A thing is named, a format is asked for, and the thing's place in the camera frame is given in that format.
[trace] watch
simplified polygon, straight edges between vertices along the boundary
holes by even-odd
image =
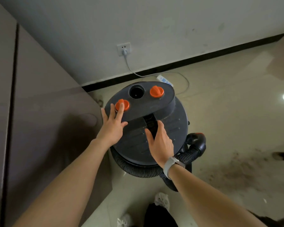
[[[184,167],[185,168],[185,164],[184,163],[182,163],[182,162],[180,162],[178,159],[176,159],[174,156],[172,156],[172,157],[169,157],[169,159],[167,160],[167,162],[165,163],[165,165],[164,165],[164,169],[163,169],[163,172],[164,172],[164,174],[166,175],[166,177],[168,178],[168,179],[170,179],[170,177],[168,176],[168,171],[169,171],[169,169],[170,169],[170,167],[173,165],[173,164],[178,164],[178,165],[180,165],[181,167]]]

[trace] electrical socket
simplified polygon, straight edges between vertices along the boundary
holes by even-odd
[[[118,52],[119,57],[123,56],[123,54],[122,54],[123,49],[126,49],[127,54],[130,54],[131,53],[130,42],[117,45],[117,52]]]

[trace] person's left hand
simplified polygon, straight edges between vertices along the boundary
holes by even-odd
[[[115,117],[115,106],[110,104],[110,115],[107,117],[105,110],[101,108],[103,126],[100,129],[97,139],[104,141],[110,146],[116,144],[123,135],[123,128],[128,125],[128,122],[121,122],[124,112],[124,103],[120,104],[119,111]]]

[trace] person's right arm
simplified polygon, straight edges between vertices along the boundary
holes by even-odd
[[[158,121],[155,140],[148,129],[145,129],[145,133],[153,158],[163,168],[168,158],[174,155],[173,143],[167,136],[163,123]],[[168,175],[199,227],[265,227],[253,214],[185,168],[174,164]]]

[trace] white cable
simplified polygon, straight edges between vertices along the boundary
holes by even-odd
[[[139,76],[139,77],[147,77],[147,76],[153,76],[153,75],[156,75],[156,74],[161,74],[161,73],[177,73],[177,74],[179,74],[180,76],[182,76],[185,80],[186,80],[186,82],[187,82],[187,87],[186,87],[186,89],[184,90],[184,91],[182,91],[182,92],[180,92],[180,93],[177,93],[176,95],[179,95],[179,94],[182,94],[182,93],[184,93],[184,92],[186,92],[188,89],[189,89],[189,80],[184,76],[184,75],[182,75],[180,72],[158,72],[158,73],[153,73],[153,74],[149,74],[149,75],[146,75],[146,76],[140,76],[140,75],[138,75],[136,72],[133,72],[130,68],[129,68],[129,65],[128,65],[128,63],[127,63],[127,50],[126,49],[124,49],[123,51],[122,51],[122,54],[123,54],[123,56],[124,56],[124,59],[125,59],[125,63],[126,63],[126,65],[127,65],[127,68],[129,69],[129,71],[131,71],[133,74],[135,74],[136,76]]]

